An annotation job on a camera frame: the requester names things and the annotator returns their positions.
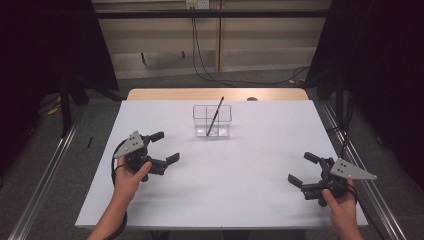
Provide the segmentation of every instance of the gray floor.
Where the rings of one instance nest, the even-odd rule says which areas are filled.
[[[237,87],[293,87],[293,83],[266,84],[292,77],[292,70],[258,70],[243,72],[213,73],[215,79],[255,81],[260,84],[232,83]],[[133,88],[161,87],[225,87],[216,81],[206,81],[197,75],[157,76],[150,78],[120,80],[121,90],[116,92],[126,96]],[[84,111],[69,150],[58,166],[54,181],[47,191],[31,228],[24,235],[27,239],[83,239],[89,231],[74,226],[79,210],[89,189],[97,164],[103,154],[120,103],[112,102],[103,96],[87,90],[90,103],[85,108],[73,106],[72,111]],[[316,98],[315,89],[307,90],[314,100],[323,124],[330,128],[322,110],[322,102]],[[53,96],[46,96],[45,101]],[[354,106],[349,136],[358,150],[367,169],[378,175],[376,184],[393,211],[407,239],[422,239],[424,230],[424,194],[409,176],[400,168],[395,156],[377,142],[378,134]],[[37,128],[18,158],[4,176],[0,189],[0,239],[7,239],[16,225],[32,193],[37,187],[51,156],[59,143],[61,134],[60,112],[54,115],[41,114]],[[340,143],[331,135],[336,151]],[[374,210],[361,184],[358,184],[364,208],[384,232],[384,226]],[[365,239],[379,239],[372,226],[361,229]],[[282,236],[281,232],[268,232],[269,238]],[[331,229],[314,229],[304,232],[304,239],[336,239]],[[120,239],[150,239],[147,232],[127,230]]]

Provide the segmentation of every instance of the metal rail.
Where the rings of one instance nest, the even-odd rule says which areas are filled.
[[[326,18],[336,14],[325,9],[317,10],[96,10],[99,19],[131,18]]]
[[[41,180],[39,181],[37,188],[31,196],[25,210],[19,217],[18,222],[12,230],[12,233],[9,236],[9,240],[24,240],[28,236],[31,226],[34,223],[34,220],[47,196],[47,193],[50,189],[51,183],[54,179],[57,169],[64,158],[66,151],[69,148],[69,145],[72,142],[77,126],[82,120],[82,117],[85,112],[85,107],[81,107],[76,111],[75,122],[72,125],[71,129],[68,131],[64,138],[61,138],[59,144],[56,148],[53,157],[51,158],[49,165],[47,166]]]
[[[334,109],[331,107],[329,103],[323,103],[322,105],[324,112],[331,123],[332,127],[337,127],[336,114]],[[345,141],[345,136],[340,132],[336,132],[337,137],[341,144]],[[350,160],[350,162],[364,170],[367,170],[361,158],[359,157],[358,152],[353,146],[352,142],[349,138],[346,141],[346,154]],[[383,222],[384,227],[386,228],[386,232],[389,234],[390,238],[393,240],[404,240],[406,239],[402,229],[398,221],[396,220],[395,215],[393,214],[390,207],[387,205],[383,196],[380,194],[377,186],[373,181],[361,181],[364,189],[371,200],[374,208],[376,209],[381,221]]]

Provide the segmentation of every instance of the black cable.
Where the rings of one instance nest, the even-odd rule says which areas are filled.
[[[334,133],[336,133],[339,130],[339,127],[333,127],[333,128],[329,128],[329,129],[325,129],[325,131],[327,132],[328,136],[333,135]]]
[[[343,143],[342,143],[342,148],[340,150],[340,158],[344,157],[344,150],[346,148],[347,145],[347,141],[349,139],[349,125],[350,125],[350,121],[352,120],[353,117],[353,105],[352,105],[352,98],[351,96],[349,96],[349,100],[347,102],[347,107],[346,107],[346,115],[343,119],[343,128],[345,129],[345,132],[341,132],[342,134],[344,134],[344,138],[343,138]]]
[[[197,48],[198,49],[200,49],[199,48],[199,42],[198,42],[198,40],[197,40],[197,28],[195,27],[195,25],[196,25],[196,20],[194,19],[194,18],[192,18],[191,19],[191,24],[192,24],[192,28],[193,28],[193,66],[194,66],[194,71],[196,71],[196,74],[200,77],[200,78],[202,78],[202,79],[204,79],[204,80],[206,80],[206,81],[211,81],[211,82],[219,82],[219,83],[221,83],[221,84],[224,84],[224,85],[226,85],[226,86],[229,86],[229,87],[235,87],[235,86],[233,86],[233,85],[231,85],[231,84],[228,84],[228,83],[224,83],[224,82],[222,82],[222,81],[220,81],[220,80],[216,80],[216,79],[214,79],[211,75],[209,75],[209,73],[206,71],[206,68],[204,67],[204,65],[203,65],[203,60],[202,60],[202,58],[200,57],[200,60],[201,60],[201,62],[202,62],[202,65],[203,65],[203,68],[204,68],[204,70],[205,70],[205,72],[206,72],[206,74],[211,78],[211,79],[208,79],[208,78],[205,78],[205,77],[203,77],[202,75],[200,75],[200,73],[197,71],[197,67],[196,67],[196,61],[195,61],[195,59],[194,59],[194,56],[195,56],[195,52],[196,52],[196,44],[195,44],[195,41],[197,42]]]
[[[382,240],[384,240],[383,234],[381,233],[380,229],[378,229],[377,225],[375,224],[374,220],[370,217],[369,212],[367,211],[367,209],[364,207],[364,204],[362,204],[362,201],[359,199],[359,194],[358,191],[356,190],[356,188],[352,185],[350,185],[349,183],[347,184],[349,187],[351,187],[352,189],[348,188],[347,190],[349,192],[351,192],[353,194],[353,196],[355,197],[356,202],[359,202],[359,205],[361,205],[362,211],[364,212],[365,217],[368,219],[368,221],[371,222],[371,225],[374,227],[374,229],[377,231],[378,235],[380,236],[380,238]]]
[[[212,77],[208,73],[208,71],[206,70],[205,65],[203,63],[202,55],[200,53],[200,46],[199,46],[199,40],[198,40],[198,36],[197,36],[197,25],[196,25],[196,19],[195,18],[192,19],[192,26],[193,26],[193,65],[194,65],[194,70],[196,71],[197,75],[200,76],[204,80],[220,82],[220,83],[225,84],[225,85],[230,86],[230,87],[235,87],[235,86],[230,85],[230,84],[225,83],[225,82],[230,82],[230,83],[248,83],[248,84],[259,84],[259,85],[277,85],[277,84],[285,83],[285,82],[288,82],[288,81],[292,80],[293,78],[295,78],[296,76],[298,76],[299,74],[301,74],[305,69],[308,69],[309,68],[309,66],[298,67],[298,68],[296,68],[296,69],[293,70],[293,75],[292,75],[291,78],[288,78],[288,79],[285,79],[285,80],[282,80],[282,81],[277,81],[277,82],[265,82],[264,83],[264,82],[251,82],[251,81],[241,81],[241,80],[225,80],[225,79],[218,80],[218,79],[215,79],[214,77]],[[200,57],[200,62],[202,64],[203,70],[205,71],[205,73],[211,79],[208,79],[208,78],[205,78],[205,77],[201,76],[199,74],[199,72],[197,71],[196,63],[194,61],[195,45],[197,45],[197,52],[198,52],[198,55]]]
[[[322,81],[324,77],[327,77],[329,74],[332,73],[331,68],[326,67],[324,69],[326,70],[316,74],[313,78],[308,79],[308,81],[305,81],[304,83],[302,83],[300,86],[298,86],[298,88],[307,89],[307,88],[316,86],[319,83],[319,81]]]
[[[298,67],[298,68],[296,68],[296,69],[294,69],[293,70],[293,76],[292,76],[292,78],[293,78],[293,82],[294,82],[294,84],[293,84],[293,88],[295,88],[296,87],[296,84],[297,84],[297,82],[296,82],[296,76],[298,75],[298,74],[295,74],[295,72],[297,71],[297,70],[299,70],[299,69],[302,69],[300,72],[303,72],[305,69],[308,69],[309,68],[309,66],[306,66],[306,67]]]
[[[116,152],[118,151],[118,149],[119,149],[122,145],[124,145],[125,141],[126,141],[126,140],[122,141],[122,142],[118,145],[118,147],[116,147],[115,151],[113,152],[113,156],[115,156],[115,154],[116,154]],[[119,165],[119,166],[117,166],[116,168],[114,168],[114,167],[115,167],[115,164],[114,164],[114,163],[115,163],[115,158],[114,158],[114,157],[112,157],[112,163],[111,163],[112,173],[111,173],[111,176],[112,176],[112,183],[113,183],[113,186],[115,187],[116,170],[117,170],[118,168],[120,168],[120,167],[124,166],[125,164]],[[107,237],[107,238],[105,238],[105,239],[107,239],[107,240],[112,240],[112,239],[115,239],[116,237],[118,237],[119,235],[121,235],[121,233],[122,233],[122,232],[124,232],[125,227],[127,226],[127,220],[128,220],[128,215],[127,215],[127,212],[125,211],[125,215],[124,215],[124,217],[123,217],[123,219],[122,219],[122,223],[121,223],[121,225],[119,226],[119,228],[118,228],[118,229],[117,229],[114,233],[112,233],[110,236],[108,236],[108,237]]]

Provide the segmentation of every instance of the black curtain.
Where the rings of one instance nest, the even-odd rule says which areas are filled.
[[[337,65],[344,86],[390,147],[400,165],[424,189],[424,2],[334,0],[347,16],[325,22],[308,81]],[[328,98],[334,78],[319,78]]]
[[[2,175],[36,126],[41,99],[64,79],[76,92],[118,85],[90,0],[0,4]],[[82,12],[92,14],[75,14]]]

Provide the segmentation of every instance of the black pen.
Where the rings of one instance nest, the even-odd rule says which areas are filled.
[[[212,130],[212,126],[213,126],[213,124],[215,123],[216,116],[218,116],[219,108],[221,107],[221,103],[222,103],[222,101],[224,101],[224,97],[222,97],[222,98],[221,98],[221,101],[219,101],[218,108],[216,109],[215,116],[213,116],[211,126],[209,127],[209,130],[208,130],[208,133],[206,133],[206,136],[209,136],[209,133],[210,133],[210,132],[211,132],[211,130]]]

